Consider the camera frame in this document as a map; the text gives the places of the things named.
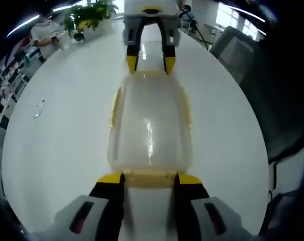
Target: white table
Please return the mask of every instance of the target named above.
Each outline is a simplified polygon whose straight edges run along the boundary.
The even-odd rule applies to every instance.
[[[123,69],[128,71],[123,28],[115,23],[98,40],[57,51],[16,105],[5,139],[3,183],[10,205],[29,231],[46,229],[56,212],[88,195],[97,178],[112,172],[107,162],[111,105]],[[152,31],[153,26],[146,28]],[[149,38],[149,31],[144,36]],[[257,234],[267,205],[268,161],[255,114],[232,76],[195,40],[182,34],[176,55],[174,73],[189,97],[193,121],[188,173]],[[35,105],[43,99],[43,112],[34,119]],[[136,203],[131,212],[137,223],[151,216],[143,232],[165,239],[166,217],[161,215],[169,201],[159,200],[167,200],[170,192],[131,189],[129,195],[134,196],[129,202]]]

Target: gray chair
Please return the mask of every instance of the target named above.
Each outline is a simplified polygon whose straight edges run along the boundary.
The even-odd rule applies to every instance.
[[[269,163],[304,147],[304,109],[259,44],[227,27],[210,52],[224,65],[246,95],[258,119]]]

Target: person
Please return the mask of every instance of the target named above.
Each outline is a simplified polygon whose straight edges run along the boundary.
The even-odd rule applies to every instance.
[[[39,13],[40,18],[31,29],[31,37],[33,45],[39,48],[43,58],[47,59],[59,48],[57,35],[60,26],[49,19],[50,8],[40,8]]]
[[[193,27],[193,24],[196,23],[196,21],[194,19],[195,17],[192,13],[192,9],[191,9],[190,5],[184,5],[182,7],[181,11],[178,14],[178,18],[181,21],[182,27],[187,28],[187,29]]]

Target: white shirt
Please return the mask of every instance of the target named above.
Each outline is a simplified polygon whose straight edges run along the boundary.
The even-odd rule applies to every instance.
[[[43,41],[46,38],[51,38],[58,35],[59,25],[51,20],[47,20],[42,23],[37,23],[31,30],[32,42]],[[50,57],[56,50],[52,44],[47,46],[39,47],[42,56],[46,59]]]

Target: plastic food container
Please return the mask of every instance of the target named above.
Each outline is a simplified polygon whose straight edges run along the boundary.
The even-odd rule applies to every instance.
[[[129,75],[112,109],[108,161],[117,171],[185,172],[191,164],[189,104],[165,72]]]
[[[57,38],[59,39],[59,46],[62,50],[69,48],[69,45],[71,44],[71,38],[68,35],[68,32],[59,33]]]

